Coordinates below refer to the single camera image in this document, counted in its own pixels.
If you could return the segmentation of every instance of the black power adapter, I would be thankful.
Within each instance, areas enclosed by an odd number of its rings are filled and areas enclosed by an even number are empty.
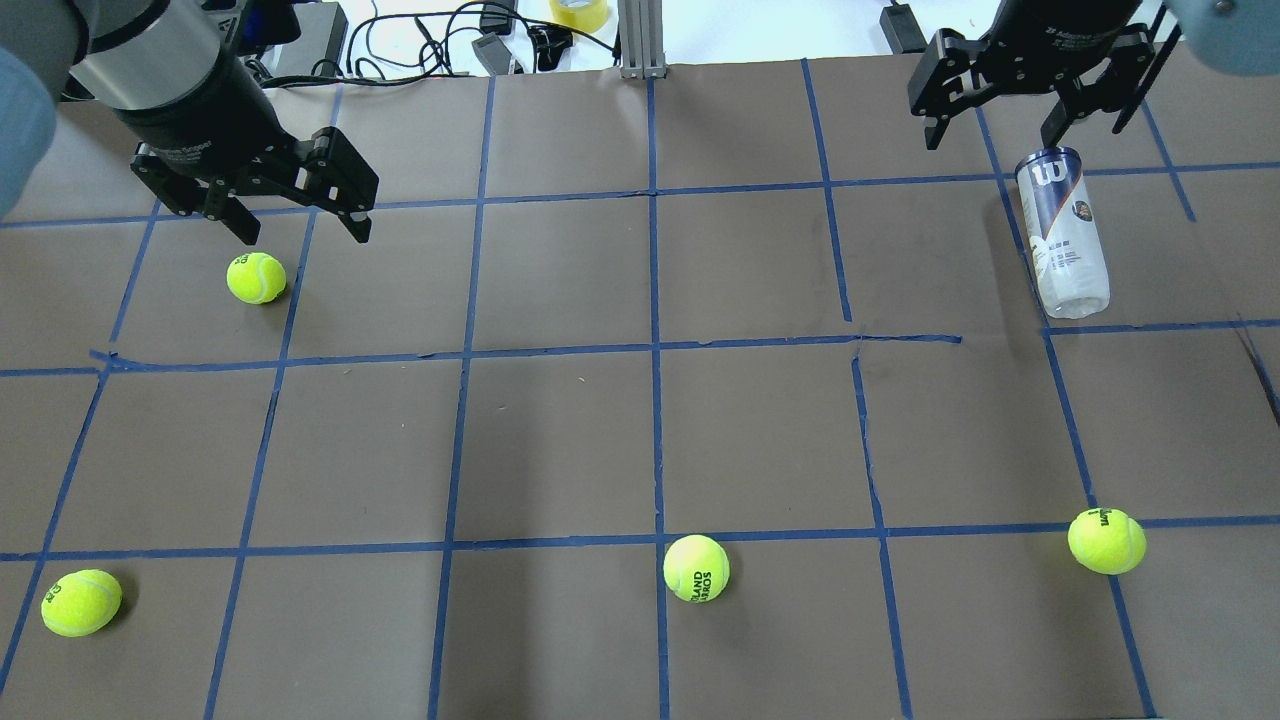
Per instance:
[[[924,53],[927,46],[924,35],[920,32],[920,23],[915,22],[915,13],[910,5],[893,3],[881,10],[881,29],[884,31],[884,38],[888,40],[895,55]]]

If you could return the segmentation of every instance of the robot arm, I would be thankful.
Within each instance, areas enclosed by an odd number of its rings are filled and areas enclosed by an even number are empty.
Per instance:
[[[54,27],[61,33],[50,32],[51,13],[36,18],[32,5],[59,6],[64,17]],[[70,65],[70,74],[141,138],[131,167],[156,197],[179,215],[200,213],[221,222],[246,245],[256,242],[260,229],[239,201],[251,195],[279,195],[321,208],[335,214],[357,242],[369,240],[376,173],[337,128],[323,128],[306,141],[284,132],[266,95],[223,45],[198,4],[111,0],[100,9],[91,5],[96,4],[0,0],[0,27],[27,26],[28,35],[42,36],[42,42],[63,41],[59,55],[0,37],[0,47],[10,49],[8,58],[28,68],[18,73],[28,97],[32,77],[42,73],[47,91],[61,88]],[[68,17],[78,26],[76,42],[68,42]],[[45,123],[40,118],[51,117],[51,105],[44,100],[37,128]],[[42,155],[47,149],[47,138],[37,140],[42,145],[23,143],[22,158],[0,159],[19,173],[6,186],[20,187],[35,165],[32,150]]]
[[[924,143],[942,142],[947,123],[1000,95],[1057,92],[1041,126],[1046,146],[1096,110],[1119,111],[1119,133],[1155,82],[1181,36],[1174,26],[1157,54],[1155,32],[1129,24],[1140,0],[1002,0],[991,29],[978,40],[942,28],[908,82],[911,113],[925,118]],[[1272,0],[1167,0],[1183,19],[1192,51],[1233,74],[1280,72],[1280,3]],[[1164,18],[1162,6],[1157,15]],[[1092,83],[1082,76],[1107,61]]]

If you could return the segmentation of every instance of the white floor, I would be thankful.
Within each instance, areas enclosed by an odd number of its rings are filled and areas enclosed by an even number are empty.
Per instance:
[[[351,27],[374,17],[371,0],[338,0]],[[554,0],[518,0],[517,12],[529,18],[550,19]],[[595,35],[612,45],[617,29],[617,0],[607,0],[609,20]],[[461,0],[378,0],[381,14],[449,12]],[[888,42],[879,27],[884,0],[667,0],[663,3],[663,42],[668,63],[746,63],[755,60],[794,60],[888,55]],[[968,37],[978,37],[991,26],[998,0],[910,0],[924,36],[950,27]],[[1144,0],[1134,17],[1147,22],[1160,4]],[[444,35],[447,18],[424,18],[431,33]],[[453,27],[475,26],[476,17],[460,17]],[[451,42],[453,67],[458,72],[486,74],[471,51],[476,33],[460,33]],[[415,61],[422,45],[421,35],[410,19],[379,22],[371,36],[374,51],[402,61]],[[507,46],[526,67],[531,50],[522,32],[506,38]],[[366,55],[364,31],[356,41],[355,58]],[[588,41],[579,41],[566,54],[561,69],[608,68],[611,54]],[[366,68],[366,74],[372,74]],[[388,76],[413,74],[403,68],[383,68]]]

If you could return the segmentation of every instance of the can lid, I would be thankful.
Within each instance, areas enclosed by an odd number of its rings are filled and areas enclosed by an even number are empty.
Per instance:
[[[1016,176],[1018,173],[1023,172],[1023,168],[1034,163],[1036,160],[1039,160],[1041,158],[1051,158],[1055,155],[1070,155],[1071,158],[1075,158],[1076,161],[1082,161],[1080,154],[1076,152],[1075,149],[1073,147],[1066,147],[1066,146],[1046,147],[1043,150],[1037,150],[1036,152],[1032,152],[1030,155],[1023,158],[1021,161],[1018,163],[1018,165],[1014,168],[1014,174]]]

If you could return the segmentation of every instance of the can logo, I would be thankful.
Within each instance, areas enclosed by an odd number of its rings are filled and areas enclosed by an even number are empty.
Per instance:
[[[1043,165],[1032,165],[1032,177],[1036,179],[1036,184],[1044,187],[1046,184],[1053,184],[1055,182],[1062,182],[1066,179],[1066,161],[1053,160]]]

